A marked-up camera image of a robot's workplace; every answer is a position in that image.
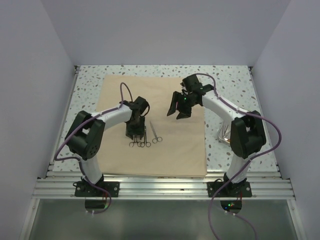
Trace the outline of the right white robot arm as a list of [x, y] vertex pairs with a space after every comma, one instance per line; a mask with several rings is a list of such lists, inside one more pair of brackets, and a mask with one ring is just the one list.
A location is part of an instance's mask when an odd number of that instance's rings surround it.
[[262, 116], [258, 111], [247, 111], [220, 95], [216, 81], [202, 84], [195, 73], [185, 77], [181, 91], [174, 91], [167, 115], [178, 112], [177, 119], [191, 117], [192, 108], [201, 106], [218, 115], [230, 131], [229, 145], [233, 157], [223, 177], [223, 192], [227, 196], [235, 196], [247, 179], [247, 172], [254, 157], [266, 144], [266, 133]]

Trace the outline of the stainless steel tray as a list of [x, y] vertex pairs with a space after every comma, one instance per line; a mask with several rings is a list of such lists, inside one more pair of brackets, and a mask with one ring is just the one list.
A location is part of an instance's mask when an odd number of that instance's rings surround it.
[[223, 121], [217, 131], [218, 140], [224, 144], [230, 145], [231, 141], [231, 123]]

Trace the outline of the steel tweezers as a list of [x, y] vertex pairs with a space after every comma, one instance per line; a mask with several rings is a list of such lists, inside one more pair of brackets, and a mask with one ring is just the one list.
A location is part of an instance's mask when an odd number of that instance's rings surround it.
[[228, 126], [223, 125], [220, 129], [220, 137], [227, 138], [228, 137]]
[[230, 134], [230, 127], [229, 127], [229, 125], [223, 125], [223, 127], [222, 127], [222, 136], [223, 136], [224, 138], [227, 138], [229, 134]]

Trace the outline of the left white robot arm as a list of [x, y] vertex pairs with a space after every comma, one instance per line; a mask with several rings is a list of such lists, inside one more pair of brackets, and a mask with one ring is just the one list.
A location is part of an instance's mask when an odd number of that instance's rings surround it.
[[131, 140], [145, 135], [144, 111], [150, 110], [150, 104], [139, 96], [134, 101], [123, 101], [117, 106], [102, 112], [88, 113], [80, 111], [74, 119], [66, 137], [69, 150], [80, 157], [79, 166], [86, 190], [92, 196], [103, 193], [103, 174], [96, 158], [101, 147], [104, 132], [118, 124], [125, 123], [125, 136]]

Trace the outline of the steel scissors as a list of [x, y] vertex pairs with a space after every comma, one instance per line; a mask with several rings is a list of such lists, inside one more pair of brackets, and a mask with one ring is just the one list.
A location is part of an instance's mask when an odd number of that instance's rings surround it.
[[143, 137], [143, 141], [141, 141], [141, 142], [138, 144], [138, 146], [139, 146], [140, 148], [144, 148], [144, 147], [149, 148], [149, 147], [151, 146], [151, 142], [149, 142], [149, 141], [147, 140], [147, 135], [146, 135], [146, 134], [145, 134], [144, 137]]
[[151, 121], [149, 123], [150, 123], [150, 127], [151, 127], [151, 130], [152, 130], [153, 136], [154, 136], [154, 138], [152, 139], [152, 143], [156, 144], [156, 143], [162, 142], [163, 138], [161, 136], [157, 135], [157, 132], [155, 130], [155, 127], [154, 127], [153, 123]]

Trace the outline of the beige cloth drape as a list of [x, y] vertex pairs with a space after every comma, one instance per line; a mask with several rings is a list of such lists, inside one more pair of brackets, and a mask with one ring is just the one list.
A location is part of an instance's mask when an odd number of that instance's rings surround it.
[[96, 155], [104, 174], [157, 177], [204, 177], [207, 174], [204, 108], [196, 105], [190, 118], [167, 116], [174, 91], [181, 91], [181, 78], [107, 75], [96, 110], [103, 111], [121, 101], [120, 84], [126, 83], [134, 98], [145, 98], [150, 111], [145, 117], [147, 141], [161, 142], [150, 147], [130, 147], [126, 124], [117, 124], [103, 133]]

